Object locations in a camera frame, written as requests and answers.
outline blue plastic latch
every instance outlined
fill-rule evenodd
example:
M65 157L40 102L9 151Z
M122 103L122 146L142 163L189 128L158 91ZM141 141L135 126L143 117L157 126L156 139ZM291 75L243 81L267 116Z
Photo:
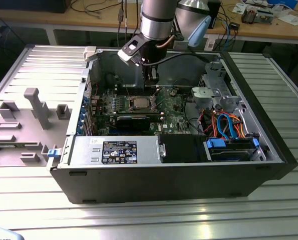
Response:
M192 34L188 37L190 47L197 47L203 40L205 33L210 25L211 17L206 16L200 24L196 27L196 29L192 32Z
M253 141L253 144L255 145L255 147L258 148L259 147L258 139L254 138L252 141Z
M209 149L213 147L212 142L211 142L211 139L209 139L207 141L207 146L208 146Z
M49 158L57 158L60 156L60 150L59 149L50 149L48 151L48 157Z
M211 138L207 141L208 148L225 148L225 142L223 139Z
M82 113L80 113L79 118L80 118L81 120L83 120L83 119L85 119L85 115L82 114Z

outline electronic equipment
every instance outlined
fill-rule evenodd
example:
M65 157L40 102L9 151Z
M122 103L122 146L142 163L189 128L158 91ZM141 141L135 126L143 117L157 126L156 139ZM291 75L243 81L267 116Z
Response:
M273 21L273 13L269 9L257 9L257 15L253 20L255 23L270 24Z
M252 6L247 6L241 16L241 21L244 24L252 24L257 16L257 9Z
M158 84L143 85L117 52L25 48L0 84L0 167L47 165L80 204L247 196L297 166L275 126L298 122L265 111L275 98L248 85L266 76L254 59L270 70L265 83L283 83L273 60L171 51Z
M297 166L230 55L199 55L160 64L159 83L143 86L137 67L96 48L65 143L48 153L69 201L247 196Z
M291 9L294 9L298 0L267 0L268 4L283 4Z
M71 0L0 0L0 9L65 13Z
M141 66L143 81L159 81L157 62L166 57L167 46L178 33L196 47L202 41L210 22L216 16L219 2L208 0L144 0L141 12L141 33L132 37L118 52L125 63Z

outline warning label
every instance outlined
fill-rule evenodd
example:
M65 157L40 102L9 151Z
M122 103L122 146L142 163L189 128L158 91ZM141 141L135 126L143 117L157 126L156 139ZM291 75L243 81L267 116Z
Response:
M105 141L103 142L103 164L137 164L136 141Z

